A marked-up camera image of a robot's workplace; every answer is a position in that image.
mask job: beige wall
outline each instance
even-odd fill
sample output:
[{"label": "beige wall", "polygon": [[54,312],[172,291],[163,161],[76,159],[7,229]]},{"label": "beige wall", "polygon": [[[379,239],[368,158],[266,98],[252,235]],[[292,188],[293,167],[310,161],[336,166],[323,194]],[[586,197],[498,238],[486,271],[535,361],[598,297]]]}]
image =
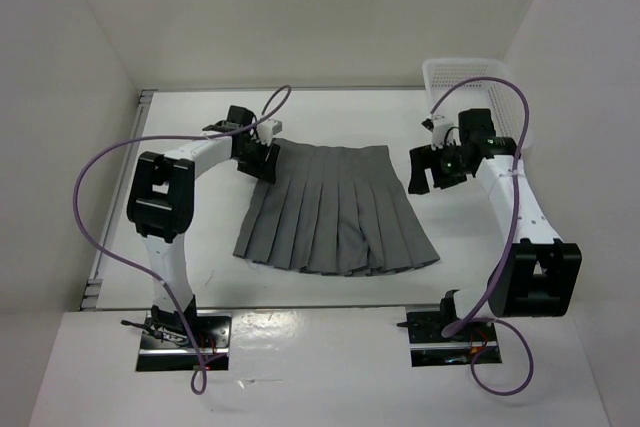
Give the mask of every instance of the beige wall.
[{"label": "beige wall", "polygon": [[[94,255],[73,223],[73,181],[91,153],[128,135],[137,94],[85,0],[0,0],[0,11],[0,423],[19,427]],[[119,164],[113,156],[87,182],[96,233]]]},{"label": "beige wall", "polygon": [[640,0],[535,0],[507,62],[531,101],[527,171],[582,249],[572,313],[611,425],[640,398]]},{"label": "beige wall", "polygon": [[502,58],[531,0],[89,0],[139,87],[421,85]]}]

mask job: plastic basket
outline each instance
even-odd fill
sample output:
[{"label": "plastic basket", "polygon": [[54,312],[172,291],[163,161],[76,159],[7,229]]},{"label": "plastic basket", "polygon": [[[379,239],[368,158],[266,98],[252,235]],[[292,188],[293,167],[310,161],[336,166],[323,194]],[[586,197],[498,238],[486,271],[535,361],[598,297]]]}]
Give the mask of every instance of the plastic basket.
[{"label": "plastic basket", "polygon": [[[436,101],[458,82],[470,77],[492,76],[511,80],[507,66],[492,59],[430,59],[422,64],[427,98],[432,108]],[[489,108],[498,136],[512,137],[516,142],[522,133],[524,110],[519,97],[507,86],[497,82],[476,82],[453,92],[438,113],[454,122],[458,112],[471,108]],[[525,138],[524,148],[532,144],[531,129]]]}]

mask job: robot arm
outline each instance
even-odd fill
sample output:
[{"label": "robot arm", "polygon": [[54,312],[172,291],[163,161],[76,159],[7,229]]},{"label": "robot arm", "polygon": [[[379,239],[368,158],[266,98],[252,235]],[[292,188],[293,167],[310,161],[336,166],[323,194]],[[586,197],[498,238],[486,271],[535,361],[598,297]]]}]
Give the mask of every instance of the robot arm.
[{"label": "robot arm", "polygon": [[[225,121],[204,130],[230,132],[250,125],[254,118],[250,110],[231,106]],[[279,121],[267,120],[254,133],[205,137],[164,154],[145,152],[138,158],[127,217],[143,237],[151,269],[169,284],[190,324],[195,323],[196,301],[187,278],[184,234],[193,219],[195,181],[219,163],[233,159],[238,161],[240,172],[275,182],[280,147],[273,138],[281,131]],[[183,332],[174,304],[158,282],[154,282],[151,314],[156,328]]]},{"label": "robot arm", "polygon": [[[487,192],[505,238],[511,226],[514,192],[513,175],[518,176],[520,205],[516,235],[497,287],[480,316],[561,316],[569,306],[582,262],[576,244],[562,241],[542,213],[529,186],[524,163],[512,172],[516,143],[496,137],[488,109],[471,109],[459,114],[460,145],[447,142],[452,123],[442,116],[427,119],[433,144],[411,150],[410,194],[426,194],[430,170],[433,185],[449,188],[472,175]],[[463,318],[484,290],[448,292],[441,307],[451,320]]]}]

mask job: gray fabric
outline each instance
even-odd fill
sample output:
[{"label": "gray fabric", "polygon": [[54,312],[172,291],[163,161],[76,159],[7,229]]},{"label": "gray fabric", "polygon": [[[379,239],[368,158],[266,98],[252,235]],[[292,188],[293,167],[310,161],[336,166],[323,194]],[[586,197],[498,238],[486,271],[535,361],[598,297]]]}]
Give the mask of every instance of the gray fabric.
[{"label": "gray fabric", "polygon": [[258,182],[234,255],[322,275],[386,275],[439,259],[386,146],[277,140],[276,184]]}]

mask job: white table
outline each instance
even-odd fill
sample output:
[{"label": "white table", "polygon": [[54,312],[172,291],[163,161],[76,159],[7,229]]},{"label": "white table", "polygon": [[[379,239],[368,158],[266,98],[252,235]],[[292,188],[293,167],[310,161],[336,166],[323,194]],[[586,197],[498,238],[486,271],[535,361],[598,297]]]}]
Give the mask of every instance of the white table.
[{"label": "white table", "polygon": [[[143,135],[198,134],[226,117],[229,105],[260,112],[270,91],[156,93]],[[454,94],[445,112],[478,105],[473,93]],[[363,147],[387,144],[398,177],[410,177],[409,150],[430,142],[420,125],[428,113],[422,90],[296,90],[278,118],[281,134],[316,145]],[[132,155],[163,152],[180,142],[146,143]],[[135,166],[129,162],[129,171]],[[424,269],[373,278],[336,278],[283,272],[234,258],[233,247],[255,180],[236,172],[234,162],[217,166],[196,185],[196,214],[186,237],[189,280],[199,307],[376,306],[439,302],[453,288],[486,284],[503,240],[484,191],[475,181],[426,196],[410,196],[420,223],[442,260]],[[140,236],[125,213],[130,175],[125,177],[106,245],[148,264]],[[107,258],[98,309],[148,308],[151,280]]]},{"label": "white table", "polygon": [[[135,372],[140,333],[119,322],[143,316],[66,314],[31,427],[609,425],[570,316],[514,321],[536,371],[513,398],[480,390],[468,366],[412,368],[399,307],[234,312],[229,371],[197,397],[189,372]],[[502,327],[498,338],[504,363],[479,374],[515,387],[524,350]]]}]

